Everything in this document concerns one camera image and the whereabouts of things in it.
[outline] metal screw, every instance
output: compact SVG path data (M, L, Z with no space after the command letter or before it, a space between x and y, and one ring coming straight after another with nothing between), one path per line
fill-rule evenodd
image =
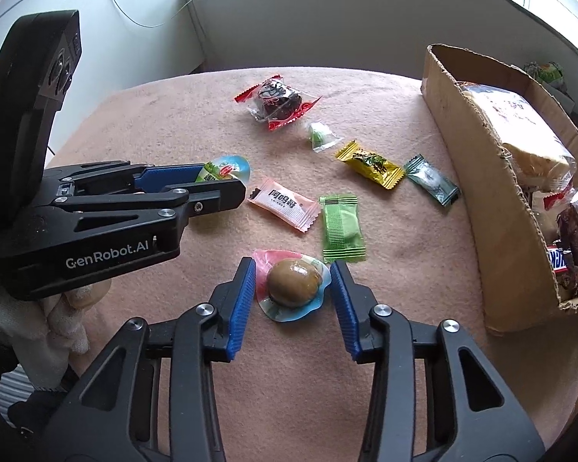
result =
M377 316L390 316L392 308L387 304L377 304L373 309Z
M195 311L199 316L210 316L214 312L214 306L212 304L199 304Z
M131 318L126 322L126 327L129 330L137 331L143 328L144 323L143 318Z
M456 333L458 330L460 330L460 325L457 321L445 320L443 322L443 330L450 333Z

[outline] pink blanket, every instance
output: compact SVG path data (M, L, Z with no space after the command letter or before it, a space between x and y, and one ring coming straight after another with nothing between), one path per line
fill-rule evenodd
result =
M305 116L321 120L399 164L421 153L456 181L454 167L414 79L359 70L290 67L191 75L120 92L105 101L52 161L53 166L107 159L170 165L241 154L253 169L311 199L352 192L368 259L350 265L356 282L407 318L457 319L490 356L530 413L545 443L559 435L578 397L578 315L504 338L487 336L475 247L462 198L444 212L409 179L392 191L311 150L298 124L268 132L233 101L280 73L323 98ZM90 353L82 372L131 316L153 323L206 301L256 248L290 249L321 258L321 217L305 234L249 203L193 219L177 259L113 280L86 318ZM234 462L357 460L372 367L345 352L330 301L303 320L278 324L253 304L237 359L214 365L227 459ZM425 447L423 378L419 378L416 449ZM167 449L166 381L161 441Z

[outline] green candy wrapper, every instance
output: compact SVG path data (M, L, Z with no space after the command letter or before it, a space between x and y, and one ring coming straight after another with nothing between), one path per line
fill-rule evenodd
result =
M366 245L358 222L358 197L354 194L321 196L324 210L324 260L343 259L358 262L366 259Z
M328 147L335 146L343 138L331 131L330 127L320 121L310 123L308 132L313 143L313 151L321 152Z
M411 158L405 166L407 177L422 186L444 207L451 205L460 196L460 189L433 167L420 154Z

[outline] hand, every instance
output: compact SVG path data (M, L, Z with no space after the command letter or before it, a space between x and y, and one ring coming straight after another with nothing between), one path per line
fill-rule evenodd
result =
M87 285L40 301L12 298L0 285L0 341L11 345L37 387L57 387L69 353L89 349L82 318L111 287L111 280Z

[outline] cable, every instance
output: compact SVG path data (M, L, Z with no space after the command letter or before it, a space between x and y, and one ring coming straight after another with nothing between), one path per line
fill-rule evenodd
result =
M182 12L182 10L184 10L186 8L186 6L188 4L190 4L192 1L194 0L189 0L188 2L186 2L184 5L182 5L182 7L180 7L180 9L174 13L174 15L172 15L169 19L167 19L165 22L161 22L160 24L155 24L154 26L147 26L146 24L140 24L139 22L137 22L135 19L133 19L130 15L128 15L128 13L126 13L124 10L122 10L122 7L120 7L118 5L118 2L116 0L112 0L115 4L116 7L118 7L118 10L120 10L121 13L124 14L124 17L126 17L127 19L129 19L133 24L137 24L137 26L140 27L146 27L148 29L154 28L154 27L161 27L164 26L165 24L167 24L169 21L171 21L171 19L173 19L175 16L177 16L180 12Z

